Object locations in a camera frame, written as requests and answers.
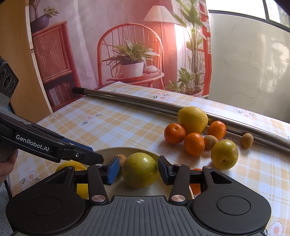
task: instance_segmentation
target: plaid tablecloth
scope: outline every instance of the plaid tablecloth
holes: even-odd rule
[[[206,112],[244,122],[290,139],[290,125],[263,115],[225,104],[153,88],[121,82],[102,90],[156,99],[181,106],[197,106]],[[83,97],[39,122],[40,125],[94,150],[126,146],[164,155],[172,163],[190,168],[210,164],[210,152],[200,158],[189,156],[183,144],[169,145],[163,137],[164,128],[176,117],[162,113]],[[254,143],[252,148],[240,147],[240,137],[227,133],[226,138],[238,144],[239,160],[225,173],[263,195],[270,203],[272,216],[265,234],[290,234],[290,160],[282,152]],[[12,195],[54,173],[59,164],[19,151],[15,169],[10,174]]]

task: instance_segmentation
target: potted plant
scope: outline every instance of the potted plant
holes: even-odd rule
[[[38,17],[37,8],[39,3],[40,0],[29,0],[29,5],[32,6],[35,16],[35,20],[30,22],[31,33],[35,33],[47,27],[49,24],[49,19],[59,14],[55,7],[47,7],[43,9],[44,14],[41,17]]]
[[[124,38],[125,46],[110,45],[114,48],[116,55],[109,57],[104,61],[109,61],[112,64],[112,70],[121,67],[124,78],[138,77],[143,74],[143,67],[146,60],[152,60],[153,56],[159,56],[153,49],[149,48],[147,43],[131,43]]]
[[[176,93],[182,93],[186,95],[200,94],[198,97],[201,97],[200,92],[201,87],[203,86],[203,82],[200,82],[201,73],[194,74],[192,72],[188,72],[184,68],[180,68],[180,70],[178,70],[178,74],[178,81],[169,81],[169,85],[166,86],[166,88]]]
[[[184,4],[181,0],[176,0],[181,6],[179,11],[181,12],[183,19],[181,19],[176,13],[172,12],[173,17],[183,26],[188,33],[188,41],[186,42],[188,67],[191,70],[187,72],[185,68],[180,68],[178,82],[170,83],[167,88],[171,90],[179,91],[192,96],[201,97],[203,83],[201,82],[202,71],[202,57],[199,53],[199,46],[206,40],[206,37],[199,30],[199,26],[202,26],[201,15],[196,9],[196,0],[188,0],[189,6]]]

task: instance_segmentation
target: crosshair symbol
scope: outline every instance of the crosshair symbol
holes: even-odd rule
[[[138,199],[137,201],[135,201],[135,202],[138,202],[139,204],[141,204],[141,203],[143,203],[143,202],[146,202],[146,201],[144,201],[143,199]]]

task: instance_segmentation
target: white plate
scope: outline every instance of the white plate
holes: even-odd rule
[[[129,147],[115,147],[115,148],[107,148],[96,151],[101,154],[104,158],[104,164],[107,164],[111,158],[118,154],[122,154],[126,157],[129,157],[131,154],[136,152],[143,152],[150,155],[156,162],[158,162],[158,155],[155,153],[151,153],[148,151],[144,151],[137,148],[129,148]],[[134,189],[128,186],[124,181],[123,177],[118,174],[116,180],[111,186],[105,185],[105,189],[108,195],[108,198],[111,199],[112,196],[158,196],[163,195],[168,200],[169,194],[172,189],[171,186],[167,186],[163,183],[162,178],[158,175],[157,180],[149,187],[143,189]],[[189,191],[189,199],[193,199],[193,195],[191,189]]]

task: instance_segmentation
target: white marble wall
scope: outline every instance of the white marble wall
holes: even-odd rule
[[[290,33],[256,20],[210,14],[208,99],[290,123]]]

